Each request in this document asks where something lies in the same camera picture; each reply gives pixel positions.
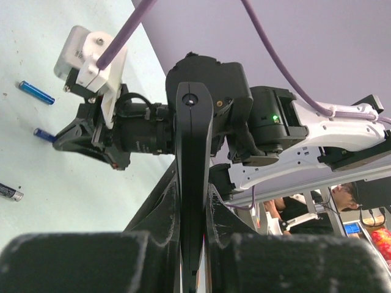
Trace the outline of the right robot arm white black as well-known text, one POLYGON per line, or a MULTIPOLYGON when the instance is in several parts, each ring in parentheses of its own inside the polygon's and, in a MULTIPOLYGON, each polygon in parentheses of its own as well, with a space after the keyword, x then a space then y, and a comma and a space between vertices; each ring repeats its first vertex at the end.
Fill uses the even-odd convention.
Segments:
POLYGON ((228 159, 245 167, 276 167, 301 147, 318 147, 320 164, 350 170, 390 154, 390 131, 370 120, 327 118, 299 97, 275 87, 249 87, 240 63, 189 53, 166 77, 167 103, 129 92, 116 62, 104 85, 89 89, 79 57, 61 57, 55 75, 84 99, 76 118, 54 141, 59 151, 79 153, 124 170, 132 153, 175 154, 179 115, 192 129, 211 126, 210 156, 226 143, 228 159))

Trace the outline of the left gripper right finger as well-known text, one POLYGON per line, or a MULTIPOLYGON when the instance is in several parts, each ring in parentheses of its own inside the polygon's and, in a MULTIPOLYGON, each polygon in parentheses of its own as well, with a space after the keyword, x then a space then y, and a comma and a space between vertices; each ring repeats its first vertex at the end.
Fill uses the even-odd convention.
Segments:
POLYGON ((261 235, 208 187, 207 292, 390 292, 390 274, 365 241, 261 235))

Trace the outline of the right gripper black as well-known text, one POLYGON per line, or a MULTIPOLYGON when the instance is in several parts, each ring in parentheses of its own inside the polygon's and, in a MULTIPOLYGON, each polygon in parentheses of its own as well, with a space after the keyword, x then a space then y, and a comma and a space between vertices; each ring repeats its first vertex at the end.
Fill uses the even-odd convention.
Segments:
POLYGON ((53 148, 124 170, 130 165, 132 153, 174 154, 174 119, 168 105, 152 103, 122 84, 111 130, 103 122, 95 126, 93 121, 76 118, 56 135, 53 148), (94 131, 100 135, 96 145, 94 131))

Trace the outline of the purple battery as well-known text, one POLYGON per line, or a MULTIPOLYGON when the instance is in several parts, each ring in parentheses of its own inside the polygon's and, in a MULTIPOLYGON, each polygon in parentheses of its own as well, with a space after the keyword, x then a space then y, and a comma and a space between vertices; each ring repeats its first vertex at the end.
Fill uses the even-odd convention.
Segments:
POLYGON ((57 140, 54 135, 52 135, 52 134, 50 134, 50 133, 48 133, 48 132, 46 132, 46 131, 44 131, 44 130, 42 130, 40 128, 36 128, 34 130, 33 134, 36 137, 38 137, 38 138, 40 138, 42 140, 45 140, 47 142, 50 142, 50 143, 54 143, 57 140))

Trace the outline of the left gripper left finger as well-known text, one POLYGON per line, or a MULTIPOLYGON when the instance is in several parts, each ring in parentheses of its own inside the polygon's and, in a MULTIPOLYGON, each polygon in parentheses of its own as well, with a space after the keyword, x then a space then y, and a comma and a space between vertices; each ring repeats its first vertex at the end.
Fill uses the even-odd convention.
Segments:
POLYGON ((1 253, 2 292, 181 292, 180 192, 122 233, 29 233, 1 253))

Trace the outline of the black remote control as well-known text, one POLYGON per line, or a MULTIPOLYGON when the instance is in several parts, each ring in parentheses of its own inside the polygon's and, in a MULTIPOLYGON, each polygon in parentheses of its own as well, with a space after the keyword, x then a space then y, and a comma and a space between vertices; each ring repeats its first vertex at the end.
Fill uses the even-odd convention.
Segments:
POLYGON ((175 157, 181 197, 181 257, 183 292, 197 291, 208 174, 211 154, 213 102, 199 82, 178 85, 175 117, 175 157))

